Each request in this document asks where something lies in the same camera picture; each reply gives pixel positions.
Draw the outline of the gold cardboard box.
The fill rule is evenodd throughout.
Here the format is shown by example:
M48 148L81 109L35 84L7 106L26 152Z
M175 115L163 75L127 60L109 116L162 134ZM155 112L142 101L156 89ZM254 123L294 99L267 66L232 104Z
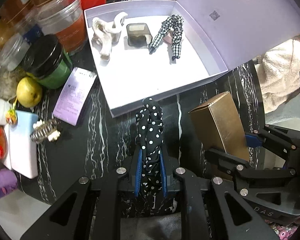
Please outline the gold cardboard box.
M212 175L231 180L230 174L221 172L216 164L208 164L204 152L210 148L249 161L245 132L232 94L222 92L189 111L199 149L191 153L188 167L196 174Z

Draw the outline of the black polka dot scrunchie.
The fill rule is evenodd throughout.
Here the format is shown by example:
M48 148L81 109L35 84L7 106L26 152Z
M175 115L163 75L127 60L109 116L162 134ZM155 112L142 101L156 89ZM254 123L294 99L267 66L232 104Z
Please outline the black polka dot scrunchie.
M140 149L142 149L142 175L139 195L147 196L162 190L160 152L163 152L162 108L153 98L142 101L143 109L136 113Z

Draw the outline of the black white gingham scrunchie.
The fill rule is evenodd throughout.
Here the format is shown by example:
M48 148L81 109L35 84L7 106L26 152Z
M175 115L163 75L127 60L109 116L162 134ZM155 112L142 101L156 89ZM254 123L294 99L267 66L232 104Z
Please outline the black white gingham scrunchie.
M157 35L152 39L148 45L149 53L153 54L160 43L166 39L171 45L172 56L171 60L180 59L181 44L183 41L183 23L184 19L181 15L173 14L164 20Z

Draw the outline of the white pearly hair claw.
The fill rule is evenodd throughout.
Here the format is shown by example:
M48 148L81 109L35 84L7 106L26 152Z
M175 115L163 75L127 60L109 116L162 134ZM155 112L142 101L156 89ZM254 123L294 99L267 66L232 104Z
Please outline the white pearly hair claw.
M98 17L93 18L93 40L101 46L100 58L103 61L110 60L112 46L118 43L127 16L128 14L123 11L114 17L113 22L106 22Z

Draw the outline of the pink round compact case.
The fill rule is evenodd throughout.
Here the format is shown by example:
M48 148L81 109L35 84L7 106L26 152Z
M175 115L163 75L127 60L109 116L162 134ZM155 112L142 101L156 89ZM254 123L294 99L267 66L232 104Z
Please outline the pink round compact case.
M163 40L168 44L172 44L172 37L170 34L166 35Z

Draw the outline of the purple rectangular product box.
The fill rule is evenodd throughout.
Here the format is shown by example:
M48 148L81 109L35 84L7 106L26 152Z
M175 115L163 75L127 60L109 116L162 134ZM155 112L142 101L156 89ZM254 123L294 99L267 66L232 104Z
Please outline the purple rectangular product box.
M59 95L53 110L53 116L76 126L96 77L95 72L75 67Z

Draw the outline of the pastel blue pink box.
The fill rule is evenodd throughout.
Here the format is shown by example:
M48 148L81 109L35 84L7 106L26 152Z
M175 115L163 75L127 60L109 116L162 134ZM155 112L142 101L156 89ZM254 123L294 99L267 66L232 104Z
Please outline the pastel blue pink box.
M17 118L15 125L4 126L7 153L2 163L9 170L33 179L38 176L37 144L31 140L30 135L33 124L38 121L38 115L17 110Z

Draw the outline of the lavender open gift box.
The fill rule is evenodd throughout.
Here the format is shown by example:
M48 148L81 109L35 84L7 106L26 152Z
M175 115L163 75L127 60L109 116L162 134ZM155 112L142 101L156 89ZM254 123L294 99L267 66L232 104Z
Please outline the lavender open gift box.
M172 61L162 42L150 54L128 45L122 29L110 59L100 57L93 40L93 19L113 22L126 12L125 24L145 23L157 35L168 16L184 19L181 56ZM109 3L84 12L97 74L112 117L131 112L151 97L169 96L215 81L253 57L300 34L300 0L135 0Z

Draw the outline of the yellow pear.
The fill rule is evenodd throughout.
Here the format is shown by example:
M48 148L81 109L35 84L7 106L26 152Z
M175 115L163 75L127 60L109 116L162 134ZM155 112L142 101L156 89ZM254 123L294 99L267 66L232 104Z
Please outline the yellow pear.
M43 89L33 78L24 77L17 85L16 95L23 107L32 108L40 103Z

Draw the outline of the purple soft pouch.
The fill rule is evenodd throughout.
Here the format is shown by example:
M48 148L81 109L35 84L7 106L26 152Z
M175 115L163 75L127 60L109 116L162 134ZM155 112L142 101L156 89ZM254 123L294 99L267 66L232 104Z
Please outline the purple soft pouch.
M18 188L18 180L13 171L0 169L0 198L10 194Z

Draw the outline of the green jar black lid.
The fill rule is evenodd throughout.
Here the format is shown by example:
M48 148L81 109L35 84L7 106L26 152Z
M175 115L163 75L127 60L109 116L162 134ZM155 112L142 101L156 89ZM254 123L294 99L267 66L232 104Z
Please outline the green jar black lid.
M21 67L42 86L57 89L70 76L72 62L57 36L49 34L30 45Z

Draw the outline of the clear jar with oats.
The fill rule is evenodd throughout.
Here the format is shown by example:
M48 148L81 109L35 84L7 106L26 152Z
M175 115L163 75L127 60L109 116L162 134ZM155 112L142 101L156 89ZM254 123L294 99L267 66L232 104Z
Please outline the clear jar with oats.
M18 82L18 74L9 72L0 64L0 99L10 101L15 98Z

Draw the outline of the clear jar orange label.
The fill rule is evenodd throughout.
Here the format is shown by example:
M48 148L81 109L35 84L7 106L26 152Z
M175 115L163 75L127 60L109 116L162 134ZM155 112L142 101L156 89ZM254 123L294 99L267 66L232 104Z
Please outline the clear jar orange label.
M81 0L53 0L38 9L36 16L44 35L56 35L69 55L80 51L87 41Z

